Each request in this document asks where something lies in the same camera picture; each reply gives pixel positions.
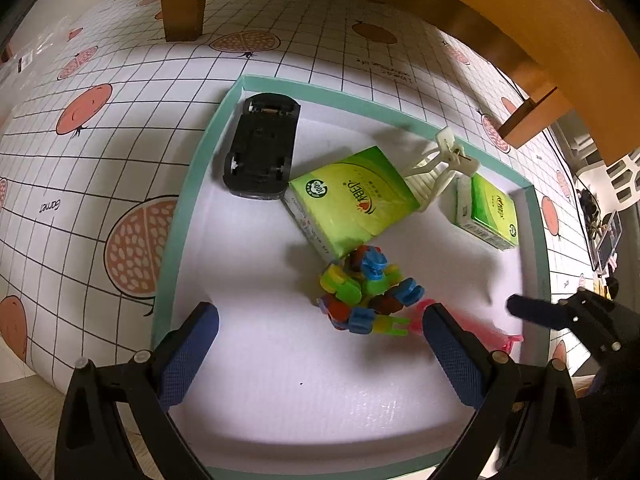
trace white plastic clip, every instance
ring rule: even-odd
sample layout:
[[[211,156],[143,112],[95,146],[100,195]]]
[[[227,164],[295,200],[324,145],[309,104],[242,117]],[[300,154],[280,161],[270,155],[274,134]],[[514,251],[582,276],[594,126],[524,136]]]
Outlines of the white plastic clip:
[[[404,181],[420,202],[420,209],[424,211],[436,197],[452,181],[456,172],[472,176],[480,163],[465,155],[465,149],[457,142],[451,129],[447,126],[436,134],[435,148],[431,148],[420,155],[402,174]]]

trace screw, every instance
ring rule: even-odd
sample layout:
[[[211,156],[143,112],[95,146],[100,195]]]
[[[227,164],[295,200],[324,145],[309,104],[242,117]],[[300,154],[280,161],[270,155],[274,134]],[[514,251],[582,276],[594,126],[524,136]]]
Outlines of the screw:
[[[146,363],[149,359],[151,359],[151,352],[149,350],[141,350],[133,356],[133,361],[138,364]]]
[[[498,364],[503,365],[509,361],[509,356],[502,350],[497,350],[491,354],[491,359],[493,359]]]
[[[76,368],[81,369],[89,364],[89,359],[86,357],[79,357],[76,359]]]
[[[559,372],[566,370],[566,364],[564,364],[560,359],[551,359],[551,365]]]

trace black cable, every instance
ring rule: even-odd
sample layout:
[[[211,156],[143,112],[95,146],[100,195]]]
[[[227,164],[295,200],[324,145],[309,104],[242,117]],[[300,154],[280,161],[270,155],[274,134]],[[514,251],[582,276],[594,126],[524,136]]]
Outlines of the black cable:
[[[520,97],[523,101],[526,101],[526,100],[527,100],[527,98],[526,98],[526,97],[524,97],[524,95],[522,94],[522,92],[520,92],[520,89],[518,88],[518,85],[516,85],[516,83],[514,83],[514,81],[513,81],[509,76],[507,76],[504,72],[502,72],[502,70],[500,70],[500,69],[499,69],[497,66],[495,66],[493,63],[491,63],[491,65],[495,68],[496,72],[497,72],[498,74],[500,74],[500,76],[505,80],[505,82],[507,83],[507,85],[509,85],[509,86],[513,89],[513,91],[514,91],[514,92],[516,92],[516,94],[518,94],[518,95],[519,95],[519,97]],[[552,142],[552,141],[551,141],[551,140],[546,136],[546,128],[545,128],[544,130],[542,130],[542,135],[543,135],[543,137],[545,137],[546,143],[551,147],[551,151],[553,152],[553,154],[554,154],[554,155],[556,156],[556,158],[558,159],[558,161],[559,161],[559,163],[560,163],[560,167],[562,168],[562,171],[564,171],[564,176],[565,176],[565,177],[567,177],[567,179],[568,179],[569,181],[572,181],[574,176],[576,177],[576,179],[577,179],[578,181],[580,181],[580,183],[582,184],[582,186],[584,187],[584,189],[587,191],[587,193],[589,193],[589,194],[591,195],[591,198],[593,199],[593,203],[595,203],[595,205],[597,206],[597,208],[598,208],[598,216],[599,216],[599,215],[600,215],[600,205],[598,204],[598,201],[596,200],[596,197],[593,195],[593,193],[591,192],[591,190],[589,190],[589,188],[585,185],[585,183],[580,179],[580,177],[579,177],[579,176],[577,176],[577,175],[572,175],[571,173],[569,173],[569,172],[567,171],[567,169],[566,169],[565,165],[568,167],[568,166],[569,166],[569,164],[568,164],[568,163],[567,163],[567,161],[564,159],[564,156],[562,156],[562,154],[561,154],[561,153],[558,153],[558,152],[556,151],[556,145],[555,145],[555,143],[553,143],[553,142]],[[591,270],[596,270],[597,266],[596,266],[596,265],[594,265],[594,263],[593,263],[593,257],[592,257],[592,255],[591,255],[591,251],[590,251],[590,249],[589,249],[589,247],[588,247],[590,238],[589,238],[589,236],[588,236],[588,233],[587,233],[587,231],[586,231],[586,229],[585,229],[585,225],[584,225],[584,222],[585,222],[585,220],[586,220],[586,217],[585,217],[585,215],[584,215],[584,211],[582,210],[582,206],[578,207],[578,201],[575,199],[575,195],[574,195],[574,202],[573,202],[573,204],[574,204],[575,210],[576,210],[576,211],[577,211],[577,213],[578,213],[578,217],[579,217],[579,218],[583,218],[583,219],[584,219],[582,222],[578,222],[578,223],[580,224],[580,229],[582,230],[582,236],[584,236],[584,240],[585,240],[585,241],[586,241],[586,243],[587,243],[587,254],[589,255],[589,261],[590,261],[590,263],[591,263]]]

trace blue gripper pad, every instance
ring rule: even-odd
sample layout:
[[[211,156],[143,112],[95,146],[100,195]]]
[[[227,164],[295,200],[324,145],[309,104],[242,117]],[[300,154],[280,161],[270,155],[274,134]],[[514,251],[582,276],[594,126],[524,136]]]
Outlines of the blue gripper pad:
[[[569,315],[562,305],[514,294],[509,297],[506,306],[512,316],[547,328],[562,330],[569,326]]]
[[[219,325],[216,307],[202,302],[178,330],[169,332],[158,345],[158,399],[163,410],[184,399],[218,334]]]
[[[460,401],[479,410],[491,377],[489,352],[439,303],[424,311],[422,332]]]

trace pink plastic object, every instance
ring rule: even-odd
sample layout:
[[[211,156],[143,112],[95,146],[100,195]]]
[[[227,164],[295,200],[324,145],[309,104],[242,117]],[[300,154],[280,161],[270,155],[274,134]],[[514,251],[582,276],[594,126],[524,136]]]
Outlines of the pink plastic object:
[[[409,316],[411,319],[411,323],[409,324],[410,332],[422,335],[422,314],[428,306],[434,303],[437,302],[431,299],[422,300],[412,307],[413,312]],[[510,354],[514,343],[524,341],[521,335],[507,335],[492,324],[479,320],[469,314],[462,314],[461,312],[450,309],[447,310],[451,314],[451,317],[462,327],[462,330],[473,333],[489,351],[502,350]]]

